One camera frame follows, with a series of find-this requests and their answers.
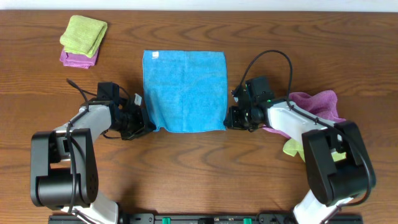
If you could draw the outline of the blue microfiber cloth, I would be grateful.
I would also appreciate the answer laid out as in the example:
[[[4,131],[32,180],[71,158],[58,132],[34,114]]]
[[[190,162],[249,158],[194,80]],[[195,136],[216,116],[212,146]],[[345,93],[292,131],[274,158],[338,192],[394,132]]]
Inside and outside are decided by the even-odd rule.
[[[142,68],[145,104],[157,130],[226,129],[228,71],[223,52],[145,50]]]

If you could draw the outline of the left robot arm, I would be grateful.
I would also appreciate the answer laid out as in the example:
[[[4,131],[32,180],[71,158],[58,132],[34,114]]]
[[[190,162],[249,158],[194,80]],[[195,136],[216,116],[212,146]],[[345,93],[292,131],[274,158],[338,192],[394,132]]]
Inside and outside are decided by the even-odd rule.
[[[64,125],[32,136],[32,203],[69,213],[83,223],[132,223],[133,217],[99,190],[94,143],[109,130],[130,141],[154,129],[139,105],[125,99],[92,98]]]

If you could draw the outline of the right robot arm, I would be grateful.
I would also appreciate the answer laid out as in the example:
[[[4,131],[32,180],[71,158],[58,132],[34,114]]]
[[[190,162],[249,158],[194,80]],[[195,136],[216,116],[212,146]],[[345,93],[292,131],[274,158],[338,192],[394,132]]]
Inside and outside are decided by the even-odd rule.
[[[241,100],[224,125],[253,132],[267,127],[298,141],[310,187],[293,209],[295,223],[330,223],[344,207],[361,205],[375,186],[375,174],[358,126],[311,114],[290,100]]]

